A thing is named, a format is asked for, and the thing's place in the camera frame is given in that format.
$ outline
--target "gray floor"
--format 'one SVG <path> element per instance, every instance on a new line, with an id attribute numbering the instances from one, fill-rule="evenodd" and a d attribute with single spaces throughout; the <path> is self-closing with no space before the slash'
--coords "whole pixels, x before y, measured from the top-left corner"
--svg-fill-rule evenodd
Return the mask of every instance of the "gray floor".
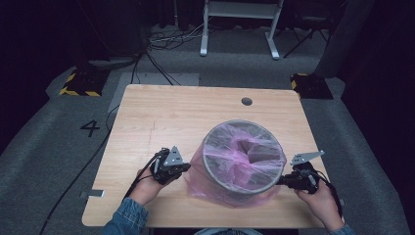
<path id="1" fill-rule="evenodd" d="M 216 31 L 209 38 L 204 58 L 199 56 L 200 38 L 151 55 L 166 72 L 198 74 L 200 86 L 291 89 L 290 74 L 312 72 L 324 50 L 324 41 L 316 34 L 289 58 L 274 61 L 263 33 L 263 28 Z M 296 43 L 290 31 L 276 41 L 280 53 Z M 71 71 L 64 71 L 51 83 L 47 89 L 50 101 L 0 158 L 0 234 L 39 233 L 50 209 L 105 138 L 109 106 L 121 76 L 132 67 L 112 71 L 102 97 L 58 95 Z M 137 72 L 158 71 L 143 57 Z M 327 82 L 334 100 L 301 103 L 318 148 L 327 153 L 323 162 L 330 178 L 346 202 L 346 222 L 358 234 L 409 234 L 398 195 L 340 99 L 345 85 L 336 78 Z M 114 117 L 109 118 L 109 125 Z M 80 126 L 92 119 L 101 128 L 88 137 Z M 103 151 L 64 196 L 44 234 L 99 234 L 101 228 L 81 223 L 86 201 L 79 195 L 91 188 Z M 322 229 L 300 231 L 322 233 Z"/>

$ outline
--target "cable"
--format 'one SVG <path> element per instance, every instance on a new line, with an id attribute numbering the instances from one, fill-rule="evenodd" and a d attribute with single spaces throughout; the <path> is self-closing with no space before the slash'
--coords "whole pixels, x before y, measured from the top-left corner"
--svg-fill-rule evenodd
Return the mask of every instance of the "cable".
<path id="1" fill-rule="evenodd" d="M 156 67 L 156 69 L 158 69 L 158 71 L 165 77 L 165 79 L 167 79 L 168 83 L 170 83 L 170 85 L 173 85 L 173 83 L 171 82 L 171 80 L 168 78 L 168 76 L 175 81 L 178 85 L 181 85 L 176 79 L 174 79 L 174 77 L 172 77 L 171 75 L 169 75 L 167 72 L 165 72 L 162 67 L 157 64 L 156 60 L 147 52 L 147 56 L 150 59 L 150 62 L 153 64 L 153 66 Z"/>
<path id="2" fill-rule="evenodd" d="M 134 65 L 134 69 L 131 75 L 131 82 L 130 84 L 132 84 L 133 81 L 133 77 L 134 77 L 134 73 L 135 70 L 137 68 L 137 64 L 138 64 L 138 60 L 136 61 L 135 65 Z M 86 165 L 82 168 L 82 170 L 78 173 L 78 175 L 75 177 L 75 179 L 70 183 L 70 185 L 67 187 L 67 189 L 64 191 L 64 193 L 61 195 L 61 197 L 58 199 L 58 201 L 55 203 L 54 207 L 52 207 L 52 209 L 49 211 L 49 214 L 45 220 L 45 222 L 43 223 L 43 226 L 39 232 L 39 235 L 43 234 L 43 231 L 46 228 L 46 225 L 48 224 L 49 219 L 52 217 L 52 214 L 54 213 L 55 209 L 58 207 L 59 203 L 61 202 L 61 200 L 64 198 L 64 196 L 67 194 L 67 192 L 69 191 L 69 189 L 73 186 L 73 184 L 76 182 L 76 180 L 79 178 L 79 176 L 83 173 L 83 171 L 91 164 L 91 162 L 95 159 L 95 157 L 97 156 L 97 154 L 100 152 L 100 150 L 102 149 L 102 147 L 104 146 L 105 142 L 108 140 L 108 138 L 110 137 L 111 131 L 113 130 L 112 127 L 108 126 L 108 120 L 110 118 L 111 113 L 116 110 L 117 108 L 119 108 L 119 105 L 115 106 L 115 108 L 113 108 L 107 115 L 107 119 L 106 119 L 106 127 L 108 130 L 108 133 L 106 135 L 106 137 L 104 138 L 103 142 L 100 144 L 100 146 L 98 147 L 98 149 L 95 151 L 94 155 L 89 159 L 89 161 L 86 163 Z"/>
<path id="3" fill-rule="evenodd" d="M 98 147 L 98 149 L 95 151 L 94 155 L 88 160 L 88 162 L 86 163 L 86 165 L 82 168 L 82 170 L 78 173 L 78 175 L 75 177 L 75 179 L 70 183 L 70 185 L 67 187 L 67 189 L 64 191 L 64 193 L 61 195 L 61 197 L 58 199 L 58 201 L 55 203 L 55 205 L 52 207 L 52 209 L 49 211 L 49 214 L 47 216 L 47 218 L 45 219 L 45 222 L 43 223 L 43 226 L 39 232 L 39 235 L 43 234 L 43 231 L 46 228 L 46 225 L 48 224 L 50 218 L 52 217 L 53 212 L 55 211 L 55 209 L 58 207 L 59 203 L 61 202 L 61 200 L 64 198 L 64 196 L 67 194 L 67 192 L 69 191 L 69 189 L 73 186 L 73 184 L 76 182 L 76 180 L 79 178 L 79 176 L 83 173 L 83 171 L 92 163 L 92 161 L 95 159 L 95 157 L 98 155 L 98 153 L 100 152 L 100 150 L 102 149 L 102 147 L 104 146 L 105 142 L 108 140 L 108 138 L 110 137 L 110 133 L 111 131 L 108 131 L 106 137 L 104 138 L 103 142 L 101 142 L 100 146 Z"/>
<path id="4" fill-rule="evenodd" d="M 316 174 L 314 172 L 311 172 L 311 174 L 313 174 L 313 175 L 317 176 L 318 178 L 320 178 L 321 180 L 323 180 L 323 182 L 327 185 L 327 187 L 329 187 L 330 192 L 332 193 L 332 196 L 333 196 L 333 198 L 334 198 L 334 200 L 336 202 L 336 206 L 338 208 L 339 216 L 340 217 L 343 217 L 342 204 L 340 202 L 340 198 L 339 198 L 339 195 L 337 193 L 337 190 L 336 190 L 335 186 L 332 183 L 329 182 L 329 180 L 327 179 L 326 175 L 323 172 L 320 172 L 320 173 L 323 176 L 319 175 L 318 173 Z"/>
<path id="5" fill-rule="evenodd" d="M 137 83 L 137 84 L 141 84 L 141 80 L 140 80 L 140 77 L 138 76 L 137 72 L 135 72 L 135 76 L 136 76 L 136 77 L 137 77 L 137 79 L 138 79 L 138 83 Z"/>
<path id="6" fill-rule="evenodd" d="M 125 193 L 124 198 L 128 197 L 131 192 L 134 190 L 135 185 L 137 185 L 138 182 L 140 182 L 140 180 L 142 180 L 143 178 L 140 178 L 141 175 L 143 175 L 144 171 L 146 171 L 146 169 L 149 167 L 149 165 L 158 157 L 159 155 L 155 154 L 148 163 L 146 163 L 146 165 L 144 165 L 144 167 L 141 169 L 141 171 L 137 174 L 137 177 L 135 177 L 134 181 L 131 183 L 130 188 L 128 189 L 128 191 Z"/>
<path id="7" fill-rule="evenodd" d="M 177 30 L 169 30 L 169 31 L 162 31 L 162 32 L 155 32 L 153 33 L 152 36 L 150 36 L 150 47 L 154 50 L 172 50 L 175 49 L 181 45 L 183 45 L 186 42 L 192 41 L 197 37 L 201 37 L 202 34 L 198 34 L 193 36 L 193 34 L 195 32 L 199 32 L 201 31 L 201 27 L 204 24 L 200 24 L 199 26 L 195 27 L 192 31 L 190 32 L 182 32 L 179 35 L 174 35 Z M 169 36 L 164 36 L 165 32 L 171 32 L 173 31 Z M 164 46 L 160 46 L 160 45 L 155 45 L 156 42 L 164 42 L 165 41 L 165 45 Z M 178 45 L 173 46 L 173 47 L 169 47 L 172 43 L 178 43 Z"/>
<path id="8" fill-rule="evenodd" d="M 144 177 L 142 177 L 141 179 L 139 179 L 139 180 L 138 180 L 138 182 L 140 182 L 141 180 L 143 180 L 143 179 L 145 179 L 145 178 L 149 178 L 149 177 L 152 177 L 152 176 L 153 176 L 152 174 L 147 175 L 147 176 L 144 176 Z"/>
<path id="9" fill-rule="evenodd" d="M 123 54 L 123 53 L 119 53 L 116 50 L 113 50 L 106 42 L 105 40 L 101 37 L 100 33 L 98 32 L 98 30 L 95 28 L 94 24 L 92 23 L 91 19 L 88 17 L 88 14 L 86 14 L 85 9 L 82 7 L 82 5 L 80 4 L 79 0 L 76 0 L 77 5 L 79 6 L 80 10 L 82 11 L 83 15 L 85 16 L 86 20 L 89 22 L 89 24 L 91 25 L 92 29 L 94 30 L 95 34 L 97 35 L 98 39 L 103 43 L 103 45 L 107 48 L 107 50 L 111 51 L 112 53 L 119 55 L 119 56 L 139 56 L 140 54 L 143 53 L 142 50 L 138 51 L 135 54 Z"/>
<path id="10" fill-rule="evenodd" d="M 113 71 L 113 70 L 118 70 L 118 69 L 130 66 L 134 64 L 136 61 L 139 61 L 140 58 L 141 58 L 140 56 L 137 56 L 137 57 L 131 58 L 131 61 L 119 62 L 119 63 L 108 63 L 108 64 L 103 64 L 103 65 L 93 64 L 93 63 L 90 63 L 90 64 L 91 66 L 93 66 L 99 71 Z"/>

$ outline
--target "mesh container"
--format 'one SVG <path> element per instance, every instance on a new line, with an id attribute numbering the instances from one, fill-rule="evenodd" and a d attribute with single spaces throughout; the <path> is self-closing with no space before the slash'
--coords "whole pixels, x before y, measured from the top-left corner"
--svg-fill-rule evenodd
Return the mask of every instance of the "mesh container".
<path id="1" fill-rule="evenodd" d="M 253 207 L 275 196 L 287 159 L 277 139 L 247 120 L 212 129 L 184 174 L 189 194 L 229 207 Z"/>

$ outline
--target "metal bracket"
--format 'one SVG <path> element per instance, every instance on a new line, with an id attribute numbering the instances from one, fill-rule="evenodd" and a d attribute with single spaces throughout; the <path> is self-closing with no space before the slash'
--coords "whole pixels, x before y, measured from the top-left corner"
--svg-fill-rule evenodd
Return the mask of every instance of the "metal bracket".
<path id="1" fill-rule="evenodd" d="M 173 148 L 171 148 L 170 153 L 168 154 L 167 158 L 162 164 L 164 166 L 183 165 L 183 159 L 176 146 L 173 146 Z"/>
<path id="2" fill-rule="evenodd" d="M 91 189 L 89 191 L 82 191 L 80 192 L 79 198 L 81 199 L 88 199 L 89 197 L 104 197 L 105 191 L 104 190 L 97 190 Z"/>
<path id="3" fill-rule="evenodd" d="M 320 150 L 319 152 L 314 152 L 314 153 L 296 154 L 294 155 L 293 160 L 290 161 L 290 165 L 300 165 L 300 164 L 309 162 L 310 160 L 315 159 L 324 154 L 325 153 L 322 150 Z"/>

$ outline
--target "denim sleeve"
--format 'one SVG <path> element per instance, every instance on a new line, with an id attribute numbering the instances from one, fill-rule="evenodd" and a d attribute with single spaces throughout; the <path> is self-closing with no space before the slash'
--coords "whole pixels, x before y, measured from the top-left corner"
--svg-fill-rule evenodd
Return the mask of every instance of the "denim sleeve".
<path id="1" fill-rule="evenodd" d="M 130 198 L 125 198 L 113 218 L 104 226 L 102 234 L 140 234 L 146 225 L 149 213 Z"/>
<path id="2" fill-rule="evenodd" d="M 346 224 L 343 228 L 328 233 L 328 235 L 355 235 L 355 233 L 353 229 L 351 229 L 351 227 Z"/>

